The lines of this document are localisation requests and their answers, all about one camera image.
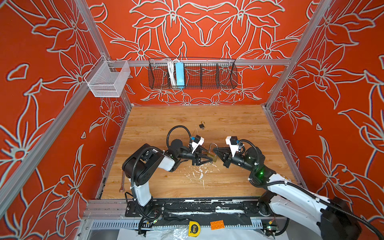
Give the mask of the orange lego brick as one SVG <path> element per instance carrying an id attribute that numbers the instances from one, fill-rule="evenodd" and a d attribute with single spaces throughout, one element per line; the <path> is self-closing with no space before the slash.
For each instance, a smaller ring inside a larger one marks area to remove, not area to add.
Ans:
<path id="1" fill-rule="evenodd" d="M 219 230 L 219 229 L 224 229 L 225 224 L 223 220 L 213 221 L 213 222 L 210 222 L 210 227 L 211 227 L 211 230 Z"/>

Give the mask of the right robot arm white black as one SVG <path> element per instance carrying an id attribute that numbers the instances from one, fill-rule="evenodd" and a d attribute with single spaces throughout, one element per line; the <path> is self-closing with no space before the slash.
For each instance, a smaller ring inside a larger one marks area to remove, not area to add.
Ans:
<path id="1" fill-rule="evenodd" d="M 315 194 L 268 168 L 264 164 L 266 157 L 252 142 L 229 136 L 226 144 L 224 148 L 214 148 L 213 152 L 226 168 L 236 165 L 250 171 L 250 184 L 266 190 L 259 199 L 259 212 L 263 216 L 284 216 L 323 240 L 357 240 L 362 233 L 361 225 L 374 232 L 378 239 L 384 238 L 377 228 L 356 216 L 346 201 Z"/>

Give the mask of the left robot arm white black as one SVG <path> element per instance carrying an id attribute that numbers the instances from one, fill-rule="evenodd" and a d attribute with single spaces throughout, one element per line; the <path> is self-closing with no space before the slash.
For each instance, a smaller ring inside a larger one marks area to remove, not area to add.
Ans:
<path id="1" fill-rule="evenodd" d="M 170 142 L 171 133 L 176 129 L 184 129 L 188 134 L 185 146 L 180 139 Z M 192 136 L 189 129 L 182 125 L 171 128 L 166 137 L 166 150 L 161 150 L 149 144 L 142 145 L 122 165 L 122 171 L 130 180 L 130 196 L 133 198 L 135 210 L 144 220 L 153 222 L 162 214 L 159 207 L 152 203 L 149 180 L 157 169 L 174 172 L 183 162 L 191 161 L 193 166 L 212 163 L 213 157 L 203 147 L 204 138 Z"/>

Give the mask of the brass padlock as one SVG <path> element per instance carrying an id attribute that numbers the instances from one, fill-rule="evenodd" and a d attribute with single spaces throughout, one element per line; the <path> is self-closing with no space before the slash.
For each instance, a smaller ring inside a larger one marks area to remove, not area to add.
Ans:
<path id="1" fill-rule="evenodd" d="M 213 163 L 216 163 L 216 162 L 217 162 L 217 159 L 218 159 L 216 153 L 214 152 L 214 150 L 215 150 L 217 147 L 218 147 L 218 145 L 215 144 L 215 143 L 211 143 L 211 144 L 209 145 L 208 156 L 209 156 L 210 158 L 213 159 Z"/>

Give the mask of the small black padlock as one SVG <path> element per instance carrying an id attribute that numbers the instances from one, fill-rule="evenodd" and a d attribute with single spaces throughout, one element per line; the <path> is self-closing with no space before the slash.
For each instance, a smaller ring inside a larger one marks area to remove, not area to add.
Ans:
<path id="1" fill-rule="evenodd" d="M 204 121 L 201 121 L 201 123 L 199 124 L 199 128 L 202 129 L 202 130 L 204 130 L 206 128 Z"/>

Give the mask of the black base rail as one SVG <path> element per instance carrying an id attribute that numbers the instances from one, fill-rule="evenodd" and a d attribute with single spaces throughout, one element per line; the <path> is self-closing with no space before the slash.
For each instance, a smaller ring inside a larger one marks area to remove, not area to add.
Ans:
<path id="1" fill-rule="evenodd" d="M 152 199 L 143 212 L 156 220 L 145 220 L 143 230 L 170 229 L 195 221 L 203 228 L 223 221 L 226 228 L 246 230 L 281 229 L 287 218 L 276 214 L 263 216 L 258 197 L 234 198 L 159 198 Z"/>

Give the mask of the clear plastic bin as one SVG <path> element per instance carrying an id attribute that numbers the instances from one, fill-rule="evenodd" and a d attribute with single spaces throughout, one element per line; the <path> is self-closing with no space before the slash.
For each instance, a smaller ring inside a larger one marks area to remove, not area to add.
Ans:
<path id="1" fill-rule="evenodd" d="M 131 75 L 127 61 L 119 71 L 109 66 L 109 61 L 100 60 L 85 76 L 88 88 L 96 98 L 118 98 L 121 96 L 126 82 Z"/>

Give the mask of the metal wrench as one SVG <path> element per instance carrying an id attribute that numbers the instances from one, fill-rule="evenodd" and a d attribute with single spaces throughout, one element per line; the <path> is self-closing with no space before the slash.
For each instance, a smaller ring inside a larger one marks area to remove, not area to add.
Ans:
<path id="1" fill-rule="evenodd" d="M 120 189 L 119 189 L 119 192 L 120 192 L 120 193 L 124 193 L 124 192 L 125 192 L 125 178 L 126 178 L 125 172 L 122 171 L 121 187 L 120 187 Z"/>

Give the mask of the yellow tape measure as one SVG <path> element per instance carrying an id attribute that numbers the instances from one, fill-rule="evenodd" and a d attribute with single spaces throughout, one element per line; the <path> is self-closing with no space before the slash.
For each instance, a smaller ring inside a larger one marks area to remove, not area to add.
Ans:
<path id="1" fill-rule="evenodd" d="M 188 236 L 189 237 L 198 237 L 201 232 L 201 226 L 198 222 L 189 221 Z"/>

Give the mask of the blue white box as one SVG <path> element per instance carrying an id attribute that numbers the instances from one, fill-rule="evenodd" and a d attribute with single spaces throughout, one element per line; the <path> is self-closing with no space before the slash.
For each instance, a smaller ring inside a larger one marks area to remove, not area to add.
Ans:
<path id="1" fill-rule="evenodd" d="M 179 89 L 183 89 L 185 87 L 185 73 L 184 73 L 184 63 L 176 62 L 176 83 Z"/>

